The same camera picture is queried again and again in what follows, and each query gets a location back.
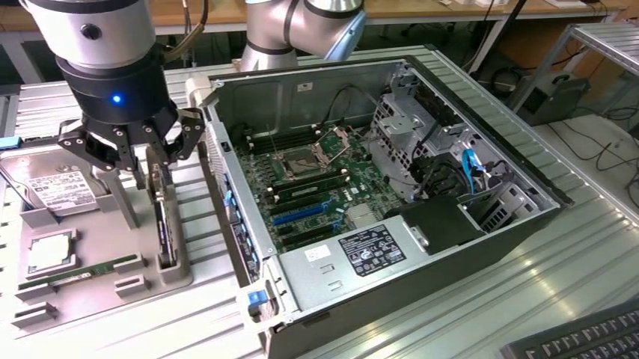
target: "green circuit board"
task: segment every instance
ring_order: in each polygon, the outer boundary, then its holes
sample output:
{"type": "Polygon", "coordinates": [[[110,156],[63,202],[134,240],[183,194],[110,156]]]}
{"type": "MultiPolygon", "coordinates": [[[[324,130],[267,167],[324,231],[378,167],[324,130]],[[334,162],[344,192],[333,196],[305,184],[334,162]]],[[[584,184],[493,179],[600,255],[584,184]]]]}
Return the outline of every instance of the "green circuit board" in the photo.
{"type": "MultiPolygon", "coordinates": [[[[381,219],[389,209],[401,205],[400,197],[392,187],[384,182],[382,175],[373,162],[366,160],[366,149],[352,133],[348,135],[346,140],[350,146],[328,166],[320,166],[317,158],[312,153],[310,145],[258,155],[250,154],[245,149],[237,152],[259,214],[280,251],[289,251],[317,242],[320,239],[354,229],[345,220],[345,211],[349,207],[366,203],[377,219],[381,219]],[[318,191],[301,200],[288,202],[294,206],[298,202],[314,201],[313,205],[300,206],[276,215],[271,214],[271,210],[276,207],[281,207],[281,203],[274,203],[271,193],[267,191],[269,187],[285,186],[294,183],[296,180],[316,178],[318,175],[330,176],[341,169],[346,169],[345,175],[341,175],[340,178],[330,177],[328,181],[322,182],[326,187],[325,191],[318,191]],[[345,185],[342,185],[344,177],[348,177],[345,185]],[[273,224],[273,218],[294,214],[300,210],[317,206],[317,203],[322,206],[321,213],[289,221],[285,224],[273,224]],[[305,233],[322,228],[326,229],[328,226],[330,226],[330,230],[324,232],[321,236],[294,241],[294,243],[286,241],[293,236],[304,237],[305,233]],[[278,232],[282,228],[286,230],[285,234],[278,232]]],[[[329,159],[344,149],[341,138],[330,133],[320,140],[318,144],[322,153],[329,159]]],[[[317,191],[317,188],[318,186],[314,184],[308,186],[309,191],[317,191]]]]}

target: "wooden table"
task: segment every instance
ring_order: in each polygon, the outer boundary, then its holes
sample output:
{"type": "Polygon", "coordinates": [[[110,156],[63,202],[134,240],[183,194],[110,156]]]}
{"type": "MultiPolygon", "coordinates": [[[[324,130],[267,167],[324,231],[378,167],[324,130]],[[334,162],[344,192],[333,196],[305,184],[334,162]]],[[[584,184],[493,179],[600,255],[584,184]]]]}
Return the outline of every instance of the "wooden table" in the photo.
{"type": "MultiPolygon", "coordinates": [[[[621,6],[620,1],[602,0],[608,7],[609,18],[616,16],[621,6]]],[[[436,0],[366,0],[366,24],[389,25],[428,22],[470,22],[484,18],[494,21],[494,26],[485,38],[481,51],[474,59],[472,70],[485,57],[486,50],[492,45],[500,31],[505,18],[516,0],[512,4],[493,7],[489,10],[477,5],[460,5],[453,2],[445,6],[436,0]]],[[[181,34],[183,32],[183,13],[181,1],[177,0],[149,0],[155,34],[181,34]]],[[[187,0],[191,21],[199,18],[199,0],[187,0]]],[[[203,32],[245,31],[246,6],[243,0],[211,0],[207,12],[207,24],[203,32]]],[[[552,17],[588,16],[592,12],[589,7],[558,9],[544,0],[528,0],[518,17],[522,19],[540,19],[552,17]]],[[[33,18],[21,7],[0,7],[0,44],[5,48],[9,59],[19,73],[25,83],[41,82],[41,75],[33,65],[27,54],[23,51],[25,41],[41,40],[33,18]]]]}

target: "hard drive label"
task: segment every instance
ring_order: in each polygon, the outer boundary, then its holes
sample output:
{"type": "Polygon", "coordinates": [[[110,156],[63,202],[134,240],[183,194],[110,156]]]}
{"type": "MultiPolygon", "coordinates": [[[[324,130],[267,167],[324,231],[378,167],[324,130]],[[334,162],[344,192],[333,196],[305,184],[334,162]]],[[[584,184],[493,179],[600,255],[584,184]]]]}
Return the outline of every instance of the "hard drive label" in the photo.
{"type": "Polygon", "coordinates": [[[79,171],[29,178],[26,185],[46,208],[53,211],[95,201],[89,184],[79,171]]]}
{"type": "Polygon", "coordinates": [[[406,258],[382,224],[341,238],[338,245],[360,277],[365,277],[406,258]]]}

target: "hard drive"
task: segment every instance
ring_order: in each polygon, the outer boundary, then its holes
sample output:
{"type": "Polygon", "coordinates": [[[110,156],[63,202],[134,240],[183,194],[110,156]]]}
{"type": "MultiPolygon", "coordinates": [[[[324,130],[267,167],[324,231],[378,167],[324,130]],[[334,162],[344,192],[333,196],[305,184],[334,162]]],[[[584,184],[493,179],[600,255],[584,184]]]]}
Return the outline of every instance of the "hard drive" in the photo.
{"type": "Polygon", "coordinates": [[[1,151],[0,173],[23,200],[25,210],[47,208],[55,216],[94,210],[95,197],[109,193],[93,166],[58,147],[54,139],[1,151]]]}

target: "keyboard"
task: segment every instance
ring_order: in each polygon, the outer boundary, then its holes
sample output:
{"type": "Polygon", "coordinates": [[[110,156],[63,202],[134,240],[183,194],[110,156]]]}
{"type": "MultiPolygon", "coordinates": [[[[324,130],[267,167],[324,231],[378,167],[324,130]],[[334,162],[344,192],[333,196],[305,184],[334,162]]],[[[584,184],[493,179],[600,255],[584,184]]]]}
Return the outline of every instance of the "keyboard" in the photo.
{"type": "Polygon", "coordinates": [[[639,359],[639,298],[501,348],[505,359],[639,359]]]}

